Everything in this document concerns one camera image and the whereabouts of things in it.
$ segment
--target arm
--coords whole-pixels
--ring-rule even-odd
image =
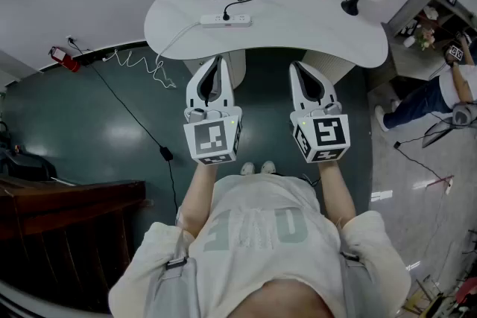
[[[323,186],[326,212],[335,224],[344,226],[356,216],[355,205],[351,199],[348,187],[344,183],[337,162],[318,163]]]
[[[464,51],[465,63],[467,65],[474,66],[475,63],[474,63],[474,60],[472,58],[472,55],[470,54],[469,46],[467,44],[467,39],[465,38],[465,36],[461,36],[461,38],[459,40],[461,41],[462,50]]]
[[[209,218],[216,175],[216,165],[199,164],[180,207],[181,228],[190,232],[195,238]]]
[[[470,91],[469,84],[462,77],[462,73],[459,70],[459,65],[454,64],[452,66],[452,79],[454,80],[455,90],[461,102],[473,102],[472,92]]]

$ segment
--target black lamp base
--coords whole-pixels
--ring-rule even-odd
[[[341,3],[341,8],[348,15],[356,16],[358,15],[358,0],[346,0]]]

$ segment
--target red fire extinguisher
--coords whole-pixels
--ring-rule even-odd
[[[70,71],[75,72],[80,69],[80,64],[78,61],[57,47],[51,47],[49,54],[53,60],[60,63]]]

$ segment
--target blue jeans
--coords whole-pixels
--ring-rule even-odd
[[[434,77],[404,98],[395,112],[385,114],[383,121],[388,129],[392,129],[400,124],[407,124],[414,119],[421,118],[430,112],[451,111],[442,98],[439,77]]]

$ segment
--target person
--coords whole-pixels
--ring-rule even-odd
[[[200,317],[346,317],[341,240],[365,264],[385,316],[394,317],[411,279],[381,215],[356,216],[337,162],[318,169],[328,217],[315,190],[304,180],[277,175],[273,162],[260,174],[246,163],[241,175],[217,182],[217,165],[199,164],[176,226],[153,223],[110,291],[113,316],[161,317],[149,311],[150,292],[158,288],[155,272],[173,258],[182,236],[197,264]]]
[[[397,102],[393,102],[393,112],[385,113],[380,105],[375,107],[374,115],[383,131],[407,124],[432,112],[452,112],[456,104],[474,102],[477,99],[477,68],[473,60],[473,56],[477,56],[477,42],[469,49],[464,35],[460,35],[459,40],[466,65],[458,65],[456,59],[447,54],[446,62],[450,70],[414,90],[399,106]]]

